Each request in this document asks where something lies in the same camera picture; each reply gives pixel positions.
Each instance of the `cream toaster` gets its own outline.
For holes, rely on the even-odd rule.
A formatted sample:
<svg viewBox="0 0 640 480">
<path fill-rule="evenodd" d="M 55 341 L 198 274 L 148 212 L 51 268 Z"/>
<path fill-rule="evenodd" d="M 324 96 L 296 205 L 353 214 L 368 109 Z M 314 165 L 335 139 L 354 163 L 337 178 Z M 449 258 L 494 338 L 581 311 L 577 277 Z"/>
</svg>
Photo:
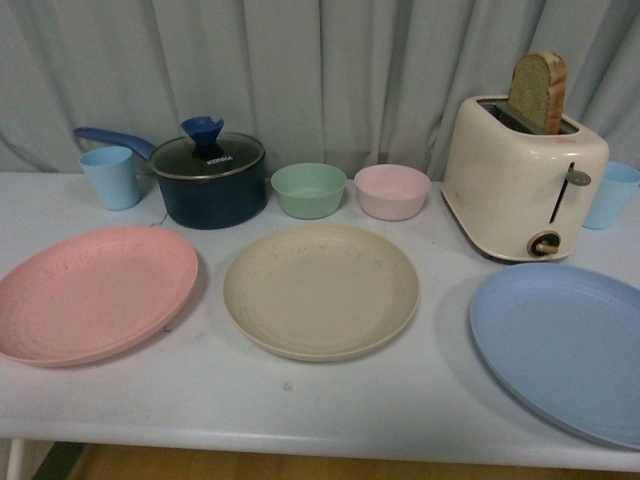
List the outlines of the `cream toaster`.
<svg viewBox="0 0 640 480">
<path fill-rule="evenodd" d="M 483 254 L 515 262 L 564 258 L 604 174 L 608 145 L 566 115 L 558 135 L 541 132 L 507 100 L 463 102 L 442 194 Z"/>
</svg>

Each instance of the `navy blue saucepan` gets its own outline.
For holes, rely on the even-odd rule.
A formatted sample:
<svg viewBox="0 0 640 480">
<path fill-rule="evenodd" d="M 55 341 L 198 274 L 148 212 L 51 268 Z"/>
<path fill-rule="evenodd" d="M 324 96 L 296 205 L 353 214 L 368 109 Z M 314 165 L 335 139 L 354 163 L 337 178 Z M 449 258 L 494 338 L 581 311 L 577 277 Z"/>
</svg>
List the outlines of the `navy blue saucepan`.
<svg viewBox="0 0 640 480">
<path fill-rule="evenodd" d="M 220 132 L 224 122 L 196 117 L 188 134 L 157 147 L 142 138 L 97 128 L 76 128 L 88 140 L 128 147 L 158 175 L 169 216 L 189 228 L 211 230 L 243 223 L 267 204 L 265 150 L 253 137 Z"/>
</svg>

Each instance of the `wooden floor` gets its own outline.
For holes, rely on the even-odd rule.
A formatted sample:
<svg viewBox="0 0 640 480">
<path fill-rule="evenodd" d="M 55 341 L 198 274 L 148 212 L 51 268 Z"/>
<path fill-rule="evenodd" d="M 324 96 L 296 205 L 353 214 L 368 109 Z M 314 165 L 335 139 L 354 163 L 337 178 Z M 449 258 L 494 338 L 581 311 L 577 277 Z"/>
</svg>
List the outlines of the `wooden floor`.
<svg viewBox="0 0 640 480">
<path fill-rule="evenodd" d="M 69 480 L 631 480 L 636 473 L 88 445 Z"/>
</svg>

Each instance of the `table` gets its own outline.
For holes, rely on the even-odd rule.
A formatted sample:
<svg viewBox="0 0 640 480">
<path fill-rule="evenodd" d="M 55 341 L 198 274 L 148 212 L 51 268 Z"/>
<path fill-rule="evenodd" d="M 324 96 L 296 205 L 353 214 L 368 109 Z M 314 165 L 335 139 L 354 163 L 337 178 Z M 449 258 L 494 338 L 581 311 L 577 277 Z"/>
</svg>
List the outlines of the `table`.
<svg viewBox="0 0 640 480">
<path fill-rule="evenodd" d="M 117 356 L 64 369 L 0 359 L 0 437 L 378 459 L 640 471 L 640 452 L 575 437 L 530 413 L 483 365 L 469 330 L 473 293 L 507 265 L 480 255 L 434 184 L 423 211 L 383 222 L 353 182 L 334 215 L 313 222 L 377 232 L 414 262 L 422 296 L 408 327 L 367 356 L 305 363 L 261 349 L 222 300 L 231 261 L 250 242 L 306 223 L 275 197 L 236 227 L 198 231 L 166 217 L 142 179 L 134 208 L 104 210 L 82 175 L 0 174 L 0 275 L 54 243 L 120 225 L 186 238 L 201 271 L 166 329 Z M 640 287 L 640 196 L 610 229 L 583 229 L 563 260 Z"/>
</svg>

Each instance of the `bread slice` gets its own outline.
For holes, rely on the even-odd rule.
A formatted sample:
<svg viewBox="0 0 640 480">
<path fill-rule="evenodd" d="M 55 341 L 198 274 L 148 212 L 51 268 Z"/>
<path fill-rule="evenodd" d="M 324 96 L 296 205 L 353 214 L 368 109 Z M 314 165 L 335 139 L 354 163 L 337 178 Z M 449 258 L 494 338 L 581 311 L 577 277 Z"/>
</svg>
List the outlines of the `bread slice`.
<svg viewBox="0 0 640 480">
<path fill-rule="evenodd" d="M 513 70 L 509 105 L 550 135 L 560 131 L 567 66 L 553 52 L 522 57 Z"/>
</svg>

